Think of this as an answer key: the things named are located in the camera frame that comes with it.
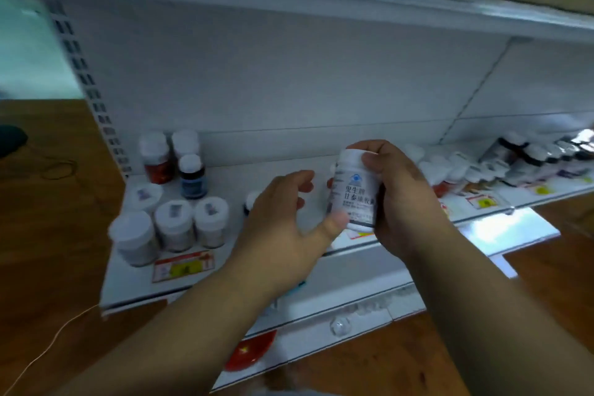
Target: left hand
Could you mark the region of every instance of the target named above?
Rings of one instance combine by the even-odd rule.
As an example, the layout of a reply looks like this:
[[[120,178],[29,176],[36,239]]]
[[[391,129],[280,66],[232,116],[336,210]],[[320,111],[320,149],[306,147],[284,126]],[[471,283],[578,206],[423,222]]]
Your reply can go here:
[[[299,231],[297,210],[305,201],[298,192],[314,189],[313,178],[313,171],[275,177],[256,199],[224,266],[269,300],[305,280],[349,222],[347,213],[336,212],[307,234]]]

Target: hand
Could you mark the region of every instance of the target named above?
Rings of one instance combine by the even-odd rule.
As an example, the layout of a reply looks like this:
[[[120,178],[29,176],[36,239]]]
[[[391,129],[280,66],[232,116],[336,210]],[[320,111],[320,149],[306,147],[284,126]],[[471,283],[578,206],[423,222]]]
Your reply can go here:
[[[393,255],[406,261],[411,253],[439,242],[444,233],[457,232],[423,174],[394,144],[375,139],[347,149],[377,153],[366,153],[361,160],[381,177],[375,235]]]
[[[349,222],[347,213],[332,213],[309,233],[299,232],[297,210],[305,202],[298,192],[314,189],[313,178],[313,171],[275,177],[256,199],[224,266],[241,273],[268,300],[305,280]]]

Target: white cable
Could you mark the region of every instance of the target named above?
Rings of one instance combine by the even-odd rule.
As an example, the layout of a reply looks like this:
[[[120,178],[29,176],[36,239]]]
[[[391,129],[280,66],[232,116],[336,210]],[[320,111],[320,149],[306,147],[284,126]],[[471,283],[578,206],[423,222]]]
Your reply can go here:
[[[31,366],[33,363],[37,362],[37,361],[38,361],[38,360],[39,360],[41,357],[43,357],[43,356],[46,354],[46,352],[48,352],[48,351],[49,351],[49,349],[50,349],[50,348],[51,348],[51,347],[54,345],[54,343],[56,342],[56,339],[57,339],[58,335],[60,334],[60,332],[62,332],[62,330],[64,329],[64,327],[66,327],[68,324],[70,324],[70,323],[71,323],[72,321],[74,321],[75,319],[77,319],[77,318],[79,318],[79,317],[83,316],[85,313],[87,313],[87,312],[90,312],[91,310],[93,310],[93,309],[94,309],[95,307],[97,307],[98,305],[99,305],[99,304],[95,304],[94,306],[92,306],[92,307],[89,307],[89,308],[88,308],[88,309],[86,309],[85,311],[83,311],[83,312],[79,313],[79,314],[78,314],[78,315],[76,315],[75,317],[72,317],[72,318],[70,318],[69,320],[67,320],[67,321],[66,321],[66,322],[65,322],[65,323],[62,325],[62,327],[60,327],[60,328],[58,329],[58,332],[56,332],[56,334],[54,335],[54,339],[53,339],[53,340],[52,340],[52,342],[49,344],[49,346],[48,346],[48,347],[45,349],[45,351],[43,351],[43,352],[42,352],[40,355],[38,355],[38,356],[37,356],[37,358],[36,358],[36,359],[34,359],[34,360],[31,362],[31,363],[29,363],[28,365],[26,365],[25,369],[23,369],[23,372],[21,372],[21,373],[19,374],[19,377],[17,377],[17,380],[15,380],[15,381],[14,381],[14,383],[13,383],[13,384],[12,384],[12,385],[9,387],[9,389],[8,389],[8,390],[6,390],[6,391],[4,392],[4,394],[3,394],[2,396],[6,396],[6,395],[7,395],[7,394],[8,394],[8,393],[9,393],[9,392],[10,392],[10,391],[11,391],[11,390],[14,388],[14,386],[15,386],[15,385],[17,385],[17,382],[18,382],[18,381],[21,379],[21,377],[23,377],[23,374],[25,374],[25,372],[27,371],[27,369],[29,369],[29,367],[30,367],[30,366]]]

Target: wooden floor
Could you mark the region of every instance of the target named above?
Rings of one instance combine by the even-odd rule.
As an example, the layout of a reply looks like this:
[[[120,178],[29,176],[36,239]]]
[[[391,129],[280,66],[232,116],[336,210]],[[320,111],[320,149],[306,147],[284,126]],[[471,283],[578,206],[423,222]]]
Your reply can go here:
[[[105,235],[123,181],[84,101],[1,101],[0,124],[16,124],[30,147],[0,160],[0,394],[69,318],[95,305],[107,263]],[[45,180],[55,160],[78,172]],[[507,256],[523,284],[594,351],[594,195],[538,209],[559,239]],[[97,309],[66,328],[14,395],[55,388],[130,335],[164,303],[101,320]],[[363,335],[217,394],[314,388],[342,395],[464,395],[467,391],[427,314]]]

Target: forearm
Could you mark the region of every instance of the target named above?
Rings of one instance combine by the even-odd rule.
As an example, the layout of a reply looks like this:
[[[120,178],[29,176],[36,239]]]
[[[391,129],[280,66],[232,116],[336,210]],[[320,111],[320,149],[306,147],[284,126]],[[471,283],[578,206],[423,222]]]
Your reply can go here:
[[[223,267],[57,394],[206,394],[267,303]]]
[[[406,265],[471,392],[591,390],[587,349],[457,231],[434,238]]]

